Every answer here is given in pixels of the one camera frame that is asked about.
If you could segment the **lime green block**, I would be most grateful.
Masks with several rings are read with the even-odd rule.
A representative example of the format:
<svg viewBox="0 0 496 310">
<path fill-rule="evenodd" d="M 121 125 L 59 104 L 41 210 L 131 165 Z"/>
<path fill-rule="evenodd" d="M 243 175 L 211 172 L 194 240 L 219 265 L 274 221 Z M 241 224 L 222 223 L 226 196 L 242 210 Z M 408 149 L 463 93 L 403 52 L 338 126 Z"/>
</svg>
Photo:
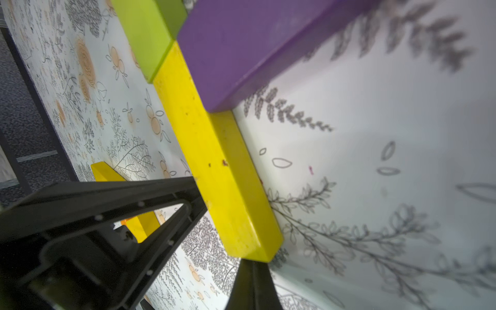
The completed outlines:
<svg viewBox="0 0 496 310">
<path fill-rule="evenodd" d="M 180 0 L 113 0 L 117 17 L 147 83 L 176 41 L 187 17 Z"/>
</svg>

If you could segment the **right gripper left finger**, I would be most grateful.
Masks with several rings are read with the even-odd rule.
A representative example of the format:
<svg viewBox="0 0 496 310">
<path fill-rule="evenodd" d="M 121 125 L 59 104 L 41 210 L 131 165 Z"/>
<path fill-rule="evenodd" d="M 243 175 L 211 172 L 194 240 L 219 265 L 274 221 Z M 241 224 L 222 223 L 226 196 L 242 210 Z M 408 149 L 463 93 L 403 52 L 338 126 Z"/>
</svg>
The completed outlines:
<svg viewBox="0 0 496 310">
<path fill-rule="evenodd" d="M 120 197 L 160 223 L 142 244 Z M 40 189 L 1 212 L 1 308 L 134 309 L 206 210 L 191 177 Z"/>
</svg>

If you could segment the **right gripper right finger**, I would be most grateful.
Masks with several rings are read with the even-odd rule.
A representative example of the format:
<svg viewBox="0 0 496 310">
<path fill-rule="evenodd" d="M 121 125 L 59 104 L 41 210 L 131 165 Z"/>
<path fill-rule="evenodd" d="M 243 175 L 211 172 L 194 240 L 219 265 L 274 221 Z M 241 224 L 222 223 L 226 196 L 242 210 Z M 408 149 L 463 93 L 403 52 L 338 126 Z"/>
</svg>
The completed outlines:
<svg viewBox="0 0 496 310">
<path fill-rule="evenodd" d="M 225 310 L 283 310 L 269 264 L 241 259 Z"/>
</svg>

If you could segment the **long yellow block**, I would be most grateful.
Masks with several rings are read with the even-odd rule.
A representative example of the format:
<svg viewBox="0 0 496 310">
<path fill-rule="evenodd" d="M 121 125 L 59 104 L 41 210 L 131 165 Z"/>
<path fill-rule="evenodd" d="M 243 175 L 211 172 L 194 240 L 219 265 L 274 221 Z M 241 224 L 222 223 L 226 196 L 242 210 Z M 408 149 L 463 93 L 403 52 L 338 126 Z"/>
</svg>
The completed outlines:
<svg viewBox="0 0 496 310">
<path fill-rule="evenodd" d="M 153 85 L 227 254 L 270 262 L 284 238 L 233 113 L 204 109 L 178 43 Z"/>
</svg>

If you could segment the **purple block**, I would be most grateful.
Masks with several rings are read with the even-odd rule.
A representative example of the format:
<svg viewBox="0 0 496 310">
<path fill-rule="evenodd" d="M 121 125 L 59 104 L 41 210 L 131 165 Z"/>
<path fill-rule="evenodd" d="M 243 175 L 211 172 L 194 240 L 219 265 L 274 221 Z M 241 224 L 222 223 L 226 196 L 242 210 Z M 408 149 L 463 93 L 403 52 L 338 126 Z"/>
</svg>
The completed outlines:
<svg viewBox="0 0 496 310">
<path fill-rule="evenodd" d="M 235 108 L 377 1 L 199 1 L 178 44 L 208 112 Z"/>
</svg>

